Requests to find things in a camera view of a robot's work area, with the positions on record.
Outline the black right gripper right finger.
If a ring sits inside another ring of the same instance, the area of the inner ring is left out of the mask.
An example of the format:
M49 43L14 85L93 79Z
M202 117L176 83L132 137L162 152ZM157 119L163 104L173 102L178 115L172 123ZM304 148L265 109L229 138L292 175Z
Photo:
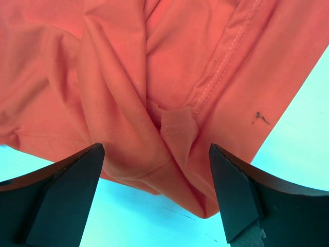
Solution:
M228 244L328 246L327 191L278 178L216 144L209 160Z

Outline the orange t-shirt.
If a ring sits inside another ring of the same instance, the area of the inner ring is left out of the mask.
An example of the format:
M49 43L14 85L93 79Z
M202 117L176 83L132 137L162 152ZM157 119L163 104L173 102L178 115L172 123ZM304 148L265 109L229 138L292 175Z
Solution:
M1 144L218 213L208 152L250 162L328 46L328 1L1 1Z

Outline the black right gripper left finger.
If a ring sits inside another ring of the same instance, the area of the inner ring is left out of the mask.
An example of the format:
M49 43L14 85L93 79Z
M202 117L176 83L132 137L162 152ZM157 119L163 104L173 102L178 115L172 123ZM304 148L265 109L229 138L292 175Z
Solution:
M79 246L104 160L95 143L1 182L1 246Z

